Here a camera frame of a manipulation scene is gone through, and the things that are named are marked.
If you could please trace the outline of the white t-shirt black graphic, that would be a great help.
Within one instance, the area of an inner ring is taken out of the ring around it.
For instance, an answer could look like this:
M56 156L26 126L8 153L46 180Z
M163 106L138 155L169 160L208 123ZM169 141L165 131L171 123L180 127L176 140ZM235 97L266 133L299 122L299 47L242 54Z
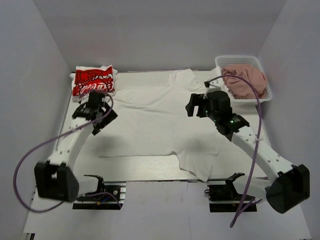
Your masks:
M176 154L181 169L207 181L222 136L208 118L189 117L191 94L202 85L190 69L171 73L164 83L119 90L113 96L117 118L95 138L100 157Z

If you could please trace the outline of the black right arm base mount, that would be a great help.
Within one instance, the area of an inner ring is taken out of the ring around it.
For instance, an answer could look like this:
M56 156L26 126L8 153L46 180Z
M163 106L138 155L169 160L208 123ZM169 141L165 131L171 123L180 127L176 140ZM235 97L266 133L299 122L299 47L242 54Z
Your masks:
M234 173L223 183L217 181L209 183L204 194L209 199L209 211L211 213L236 213L242 195L238 194L232 183L244 173Z

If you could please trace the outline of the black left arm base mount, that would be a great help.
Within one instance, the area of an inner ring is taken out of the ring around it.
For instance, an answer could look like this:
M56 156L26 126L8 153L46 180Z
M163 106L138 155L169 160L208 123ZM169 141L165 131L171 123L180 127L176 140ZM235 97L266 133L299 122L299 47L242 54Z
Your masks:
M85 175L97 180L93 192L79 195L72 205L73 210L120 210L125 201L126 182L107 182L102 176Z

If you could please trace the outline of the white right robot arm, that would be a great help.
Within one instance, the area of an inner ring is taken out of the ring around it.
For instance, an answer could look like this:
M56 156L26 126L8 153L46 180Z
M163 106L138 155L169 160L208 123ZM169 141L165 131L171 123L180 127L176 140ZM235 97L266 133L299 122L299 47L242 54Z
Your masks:
M278 213L284 214L310 197L310 171L281 157L267 143L258 139L249 122L233 112L226 92L193 93L185 109L187 115L210 118L217 131L242 149L263 170L266 179L235 173L218 189L209 189L212 201L239 199L242 194L267 201Z

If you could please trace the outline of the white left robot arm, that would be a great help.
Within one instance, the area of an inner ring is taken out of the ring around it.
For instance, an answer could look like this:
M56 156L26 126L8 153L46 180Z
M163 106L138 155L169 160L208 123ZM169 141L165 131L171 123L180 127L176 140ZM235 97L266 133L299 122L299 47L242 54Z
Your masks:
M101 90L91 91L71 116L68 132L59 140L56 150L34 167L39 197L72 203L80 196L103 191L103 178L73 170L87 138L97 135L117 118L111 96Z

